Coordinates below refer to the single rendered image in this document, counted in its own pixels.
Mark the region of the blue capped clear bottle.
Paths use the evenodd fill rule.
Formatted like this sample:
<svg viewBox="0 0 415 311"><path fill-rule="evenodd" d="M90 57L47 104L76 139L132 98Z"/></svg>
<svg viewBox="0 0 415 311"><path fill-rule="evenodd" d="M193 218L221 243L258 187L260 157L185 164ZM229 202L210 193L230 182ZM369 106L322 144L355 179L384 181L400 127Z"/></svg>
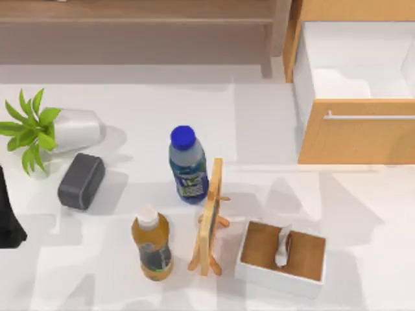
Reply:
<svg viewBox="0 0 415 311"><path fill-rule="evenodd" d="M169 164L181 200L196 205L207 196L209 179L206 155L194 129L175 127L170 135Z"/></svg>

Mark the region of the green plant in white pot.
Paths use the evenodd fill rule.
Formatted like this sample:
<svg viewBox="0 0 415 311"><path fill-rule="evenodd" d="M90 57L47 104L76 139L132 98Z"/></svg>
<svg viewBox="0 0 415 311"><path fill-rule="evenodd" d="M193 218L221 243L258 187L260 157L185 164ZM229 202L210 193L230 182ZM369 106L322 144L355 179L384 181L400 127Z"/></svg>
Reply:
<svg viewBox="0 0 415 311"><path fill-rule="evenodd" d="M91 110L43 107L44 88L26 98L18 93L20 109L5 100L5 109L12 118L0 120L0 136L8 138L6 149L22 149L21 167L26 175L39 168L46 171L43 153L59 154L97 144L103 137L103 125Z"/></svg>

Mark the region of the amber bottle with white cap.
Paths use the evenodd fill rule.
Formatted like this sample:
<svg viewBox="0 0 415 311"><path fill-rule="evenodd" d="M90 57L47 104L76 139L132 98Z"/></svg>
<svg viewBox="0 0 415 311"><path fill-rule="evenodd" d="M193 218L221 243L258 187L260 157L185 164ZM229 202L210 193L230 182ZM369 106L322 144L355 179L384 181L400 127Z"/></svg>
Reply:
<svg viewBox="0 0 415 311"><path fill-rule="evenodd" d="M173 268L169 247L170 227L166 217L146 205L136 214L131 233L145 277L152 281L166 279Z"/></svg>

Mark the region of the pale wooden drawer front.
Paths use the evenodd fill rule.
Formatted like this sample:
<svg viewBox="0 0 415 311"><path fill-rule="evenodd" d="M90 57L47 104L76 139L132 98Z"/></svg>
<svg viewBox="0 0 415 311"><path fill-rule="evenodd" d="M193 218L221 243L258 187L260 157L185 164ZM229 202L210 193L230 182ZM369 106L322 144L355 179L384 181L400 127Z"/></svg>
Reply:
<svg viewBox="0 0 415 311"><path fill-rule="evenodd" d="M415 115L415 99L316 99L299 164L415 165L415 121L324 120L336 115Z"/></svg>

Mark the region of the dark grey rounded box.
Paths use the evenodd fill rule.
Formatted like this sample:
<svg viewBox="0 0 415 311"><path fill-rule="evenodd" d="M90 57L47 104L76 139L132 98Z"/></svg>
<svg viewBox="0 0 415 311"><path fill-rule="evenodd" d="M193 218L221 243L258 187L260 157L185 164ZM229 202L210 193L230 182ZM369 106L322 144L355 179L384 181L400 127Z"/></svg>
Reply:
<svg viewBox="0 0 415 311"><path fill-rule="evenodd" d="M58 199L63 206L87 210L105 176L101 157L78 153L58 186Z"/></svg>

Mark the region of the wooden open shelf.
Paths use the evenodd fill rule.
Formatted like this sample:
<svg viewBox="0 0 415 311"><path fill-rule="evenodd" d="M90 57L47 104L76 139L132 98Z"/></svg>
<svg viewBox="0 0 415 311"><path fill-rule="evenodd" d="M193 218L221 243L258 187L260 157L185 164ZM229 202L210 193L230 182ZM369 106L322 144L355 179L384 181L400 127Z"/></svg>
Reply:
<svg viewBox="0 0 415 311"><path fill-rule="evenodd" d="M0 64L258 65L292 0L0 0Z"/></svg>

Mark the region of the white tissue box wooden top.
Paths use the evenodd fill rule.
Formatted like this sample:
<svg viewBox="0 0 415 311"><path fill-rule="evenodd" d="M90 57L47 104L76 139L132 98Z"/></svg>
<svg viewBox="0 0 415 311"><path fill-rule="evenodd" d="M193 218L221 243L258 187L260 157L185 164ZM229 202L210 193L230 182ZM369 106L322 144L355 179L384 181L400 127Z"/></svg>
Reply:
<svg viewBox="0 0 415 311"><path fill-rule="evenodd" d="M326 239L290 226L250 220L246 224L234 276L286 294L315 299L324 285Z"/></svg>

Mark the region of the wooden framed blackboard on stand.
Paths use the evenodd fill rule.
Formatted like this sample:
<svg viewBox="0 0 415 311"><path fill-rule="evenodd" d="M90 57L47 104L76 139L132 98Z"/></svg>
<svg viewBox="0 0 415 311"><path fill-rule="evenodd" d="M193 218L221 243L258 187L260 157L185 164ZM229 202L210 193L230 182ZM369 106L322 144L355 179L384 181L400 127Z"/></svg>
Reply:
<svg viewBox="0 0 415 311"><path fill-rule="evenodd" d="M222 275L222 268L213 256L216 230L218 227L229 227L230 221L220 215L222 201L230 201L222 196L223 159L215 158L209 182L209 189L202 214L198 218L198 232L191 260L187 266L189 271L200 267L200 274L207 276L212 270L215 275Z"/></svg>

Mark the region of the wooden cabinet with open drawer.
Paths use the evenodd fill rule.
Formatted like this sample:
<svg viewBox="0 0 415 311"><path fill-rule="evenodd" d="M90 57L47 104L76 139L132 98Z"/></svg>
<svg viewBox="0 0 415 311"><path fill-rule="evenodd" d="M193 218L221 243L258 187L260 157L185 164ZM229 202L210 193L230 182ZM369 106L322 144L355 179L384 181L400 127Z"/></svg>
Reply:
<svg viewBox="0 0 415 311"><path fill-rule="evenodd" d="M316 99L415 99L415 0L292 0L283 64L303 122Z"/></svg>

